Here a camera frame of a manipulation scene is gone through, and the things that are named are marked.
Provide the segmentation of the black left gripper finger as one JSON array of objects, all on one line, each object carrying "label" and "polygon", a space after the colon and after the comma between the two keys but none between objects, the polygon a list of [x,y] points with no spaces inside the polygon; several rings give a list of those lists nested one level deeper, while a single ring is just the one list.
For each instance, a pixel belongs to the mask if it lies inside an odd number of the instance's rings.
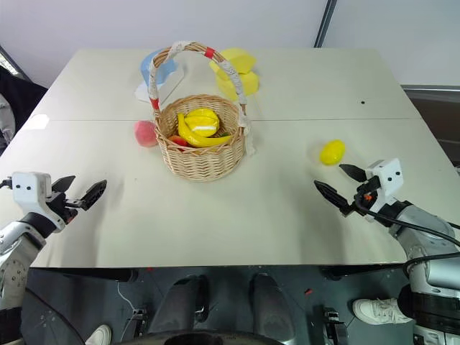
[{"label": "black left gripper finger", "polygon": [[90,209],[97,200],[104,194],[106,189],[107,180],[101,180],[93,184],[87,191],[86,194],[80,199],[80,208],[84,211]]},{"label": "black left gripper finger", "polygon": [[51,188],[53,193],[65,193],[69,187],[72,185],[73,181],[75,180],[74,175],[65,176],[56,180]]}]

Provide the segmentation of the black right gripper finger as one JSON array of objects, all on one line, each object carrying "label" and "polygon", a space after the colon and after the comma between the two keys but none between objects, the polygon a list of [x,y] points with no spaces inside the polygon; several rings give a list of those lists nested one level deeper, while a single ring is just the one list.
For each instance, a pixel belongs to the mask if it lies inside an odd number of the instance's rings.
[{"label": "black right gripper finger", "polygon": [[331,204],[333,204],[341,213],[349,212],[349,204],[347,199],[339,195],[337,190],[332,188],[327,183],[319,180],[314,180],[314,185],[319,193]]},{"label": "black right gripper finger", "polygon": [[353,180],[363,183],[367,181],[365,170],[351,164],[340,164],[339,167]]}]

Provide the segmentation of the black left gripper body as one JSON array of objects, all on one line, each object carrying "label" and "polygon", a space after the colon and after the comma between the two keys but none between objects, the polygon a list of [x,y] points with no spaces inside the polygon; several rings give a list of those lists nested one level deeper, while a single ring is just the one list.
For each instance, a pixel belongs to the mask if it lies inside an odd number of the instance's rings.
[{"label": "black left gripper body", "polygon": [[67,199],[66,194],[62,192],[52,192],[47,196],[47,206],[56,213],[68,225],[77,215],[78,208],[84,211],[88,210],[88,202],[84,199]]}]

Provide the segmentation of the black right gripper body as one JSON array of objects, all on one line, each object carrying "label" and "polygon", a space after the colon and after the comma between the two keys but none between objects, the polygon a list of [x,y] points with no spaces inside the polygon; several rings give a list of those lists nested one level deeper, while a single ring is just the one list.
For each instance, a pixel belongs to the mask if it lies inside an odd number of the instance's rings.
[{"label": "black right gripper body", "polygon": [[352,204],[345,202],[345,206],[340,208],[340,212],[344,216],[348,216],[353,212],[357,212],[361,216],[366,216],[370,208],[377,201],[377,190],[380,187],[380,179],[377,176],[373,176],[356,189],[356,195]]}]

